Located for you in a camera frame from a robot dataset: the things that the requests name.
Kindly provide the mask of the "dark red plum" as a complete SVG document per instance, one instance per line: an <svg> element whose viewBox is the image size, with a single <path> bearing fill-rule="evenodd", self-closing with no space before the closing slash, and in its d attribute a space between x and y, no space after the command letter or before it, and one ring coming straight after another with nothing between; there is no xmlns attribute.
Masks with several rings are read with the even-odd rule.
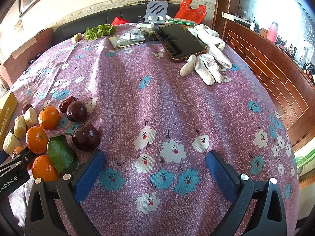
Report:
<svg viewBox="0 0 315 236"><path fill-rule="evenodd" d="M92 124L83 123L74 131L72 141L80 151L94 151L100 142L100 137Z"/></svg>
<svg viewBox="0 0 315 236"><path fill-rule="evenodd" d="M83 123L87 118L86 105L81 101L73 101L67 108L67 118L71 122Z"/></svg>
<svg viewBox="0 0 315 236"><path fill-rule="evenodd" d="M22 108L22 115L24 115L29 108L32 108L32 105L29 103L25 104Z"/></svg>

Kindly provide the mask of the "purple floral tablecloth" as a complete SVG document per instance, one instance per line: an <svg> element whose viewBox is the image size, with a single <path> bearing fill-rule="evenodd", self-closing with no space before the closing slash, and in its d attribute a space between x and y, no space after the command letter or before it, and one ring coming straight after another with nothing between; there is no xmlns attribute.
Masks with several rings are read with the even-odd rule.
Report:
<svg viewBox="0 0 315 236"><path fill-rule="evenodd" d="M16 116L70 96L86 105L106 164L81 205L101 235L210 235L230 206L205 164L212 150L252 180L278 181L294 234L299 183L280 94L231 44L224 53L232 68L208 86L182 77L159 43L115 51L108 38L66 40L12 85Z"/></svg>

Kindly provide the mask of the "red plastic bag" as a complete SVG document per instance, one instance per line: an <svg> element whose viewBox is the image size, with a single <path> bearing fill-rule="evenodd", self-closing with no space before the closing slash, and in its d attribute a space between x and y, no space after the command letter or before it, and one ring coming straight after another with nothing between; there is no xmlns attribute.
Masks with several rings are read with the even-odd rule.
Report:
<svg viewBox="0 0 315 236"><path fill-rule="evenodd" d="M180 4L179 11L175 15L177 19L185 19L200 24L207 14L207 7L199 5L197 9L190 8L192 0L183 0Z"/></svg>

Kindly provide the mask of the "black sofa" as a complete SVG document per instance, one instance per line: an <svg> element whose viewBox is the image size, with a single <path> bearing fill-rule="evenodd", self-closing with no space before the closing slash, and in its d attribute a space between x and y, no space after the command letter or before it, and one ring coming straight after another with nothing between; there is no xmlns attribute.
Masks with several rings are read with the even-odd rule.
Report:
<svg viewBox="0 0 315 236"><path fill-rule="evenodd" d="M87 27L91 28L105 23L112 23L116 17L125 19L129 23L138 23L140 18L145 16L146 8L147 2L143 4L123 6L93 13L64 23L54 31L52 46L71 38L78 32L84 33Z"/></svg>

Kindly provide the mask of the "orange with green leaf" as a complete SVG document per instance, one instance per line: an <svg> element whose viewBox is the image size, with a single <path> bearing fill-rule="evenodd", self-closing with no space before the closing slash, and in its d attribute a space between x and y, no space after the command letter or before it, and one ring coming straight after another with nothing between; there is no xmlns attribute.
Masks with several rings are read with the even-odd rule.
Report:
<svg viewBox="0 0 315 236"><path fill-rule="evenodd" d="M55 181L61 175L72 173L78 166L76 152L67 142L70 133L53 136L47 144L47 154L38 156L32 164L33 178L42 178L45 182Z"/></svg>

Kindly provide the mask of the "pink bottle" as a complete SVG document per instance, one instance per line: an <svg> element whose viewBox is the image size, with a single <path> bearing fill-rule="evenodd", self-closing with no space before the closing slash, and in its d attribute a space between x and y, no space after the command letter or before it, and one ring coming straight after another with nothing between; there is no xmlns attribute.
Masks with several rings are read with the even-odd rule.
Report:
<svg viewBox="0 0 315 236"><path fill-rule="evenodd" d="M272 43L275 43L277 39L277 35L278 35L278 24L273 21L270 25L270 28L268 29L266 38Z"/></svg>

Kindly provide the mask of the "red jujube date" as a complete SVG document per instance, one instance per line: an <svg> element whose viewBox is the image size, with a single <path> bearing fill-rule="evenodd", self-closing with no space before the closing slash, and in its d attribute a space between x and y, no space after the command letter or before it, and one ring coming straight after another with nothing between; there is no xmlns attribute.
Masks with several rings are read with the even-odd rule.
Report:
<svg viewBox="0 0 315 236"><path fill-rule="evenodd" d="M59 105L59 110L60 110L60 112L66 113L66 112L67 112L67 108L69 107L69 105L70 105L72 102L76 101L76 100L77 100L77 99L76 99L75 97L73 97L73 96L70 96L70 97L66 98L65 100L63 100L63 101L60 103L60 105Z"/></svg>

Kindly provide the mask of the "white cloth gloves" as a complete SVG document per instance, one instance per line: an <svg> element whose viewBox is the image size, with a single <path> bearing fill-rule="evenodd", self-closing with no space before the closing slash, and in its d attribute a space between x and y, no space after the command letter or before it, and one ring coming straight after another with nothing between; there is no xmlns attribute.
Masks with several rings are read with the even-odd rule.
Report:
<svg viewBox="0 0 315 236"><path fill-rule="evenodd" d="M182 66L180 75L185 77L195 71L208 86L223 82L220 67L232 68L231 61L223 53L225 42L219 37L218 32L204 24L196 25L188 31L207 45L207 53L191 55Z"/></svg>

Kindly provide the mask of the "red paper box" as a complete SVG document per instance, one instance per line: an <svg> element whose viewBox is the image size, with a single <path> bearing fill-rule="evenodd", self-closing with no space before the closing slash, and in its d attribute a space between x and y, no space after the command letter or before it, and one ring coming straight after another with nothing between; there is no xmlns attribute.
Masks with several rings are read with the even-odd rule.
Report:
<svg viewBox="0 0 315 236"><path fill-rule="evenodd" d="M123 18L120 18L120 17L115 17L113 22L111 23L111 25L118 26L118 25L125 24L125 23L129 23L129 21L127 21Z"/></svg>

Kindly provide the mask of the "black smartphone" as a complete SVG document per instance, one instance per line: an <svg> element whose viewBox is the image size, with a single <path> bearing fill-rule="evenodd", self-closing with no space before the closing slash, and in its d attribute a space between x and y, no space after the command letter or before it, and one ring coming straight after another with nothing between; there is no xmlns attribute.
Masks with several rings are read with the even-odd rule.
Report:
<svg viewBox="0 0 315 236"><path fill-rule="evenodd" d="M175 63L207 51L207 46L180 24L174 23L156 29L153 33Z"/></svg>

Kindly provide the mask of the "small sugarcane piece far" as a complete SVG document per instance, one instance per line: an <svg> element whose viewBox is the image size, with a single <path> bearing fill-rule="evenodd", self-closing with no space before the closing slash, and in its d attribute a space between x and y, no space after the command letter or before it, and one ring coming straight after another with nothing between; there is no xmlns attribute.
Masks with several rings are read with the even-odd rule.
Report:
<svg viewBox="0 0 315 236"><path fill-rule="evenodd" d="M82 38L83 38L83 35L81 33L77 33L71 38L71 41L72 41L72 43L75 44L75 43L79 42Z"/></svg>

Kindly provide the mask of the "plastic packet on booklet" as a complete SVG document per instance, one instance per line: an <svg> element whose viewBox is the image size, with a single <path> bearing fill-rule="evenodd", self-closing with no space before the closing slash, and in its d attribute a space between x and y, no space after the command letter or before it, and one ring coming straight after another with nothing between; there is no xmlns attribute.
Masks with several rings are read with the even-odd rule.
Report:
<svg viewBox="0 0 315 236"><path fill-rule="evenodd" d="M109 42L114 49L125 48L136 44L144 43L149 36L149 32L144 28L133 28L121 36L112 36Z"/></svg>

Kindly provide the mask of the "green lettuce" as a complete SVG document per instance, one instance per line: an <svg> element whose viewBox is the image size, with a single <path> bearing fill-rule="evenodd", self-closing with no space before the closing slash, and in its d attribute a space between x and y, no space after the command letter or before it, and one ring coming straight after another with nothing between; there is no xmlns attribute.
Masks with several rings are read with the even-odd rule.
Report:
<svg viewBox="0 0 315 236"><path fill-rule="evenodd" d="M95 41L98 38L102 38L104 36L112 35L116 32L116 27L111 24L101 24L97 27L85 29L84 39L86 41Z"/></svg>

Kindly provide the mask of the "mandarin orange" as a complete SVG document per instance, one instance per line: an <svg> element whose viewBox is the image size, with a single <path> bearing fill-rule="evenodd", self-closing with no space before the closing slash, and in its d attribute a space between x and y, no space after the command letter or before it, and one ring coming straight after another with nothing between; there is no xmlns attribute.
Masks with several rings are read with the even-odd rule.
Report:
<svg viewBox="0 0 315 236"><path fill-rule="evenodd" d="M45 130L54 129L60 120L59 111L54 106L47 106L38 115L38 123Z"/></svg>
<svg viewBox="0 0 315 236"><path fill-rule="evenodd" d="M14 149L14 151L12 152L12 155L15 157L15 156L17 156L21 151L23 151L24 150L24 147L22 147L22 146L18 146L18 147L16 147L15 149Z"/></svg>
<svg viewBox="0 0 315 236"><path fill-rule="evenodd" d="M49 139L46 132L38 126L32 126L26 133L26 144L30 151L35 154L45 153Z"/></svg>

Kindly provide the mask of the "yellow white tray box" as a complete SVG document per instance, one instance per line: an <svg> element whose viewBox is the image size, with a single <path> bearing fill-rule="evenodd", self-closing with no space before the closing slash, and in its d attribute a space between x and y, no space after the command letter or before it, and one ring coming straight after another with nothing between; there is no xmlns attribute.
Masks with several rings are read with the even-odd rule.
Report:
<svg viewBox="0 0 315 236"><path fill-rule="evenodd" d="M3 142L5 138L5 132L8 128L12 115L18 105L18 101L13 92L9 91L1 97L1 114L0 114L0 146L3 148Z"/></svg>

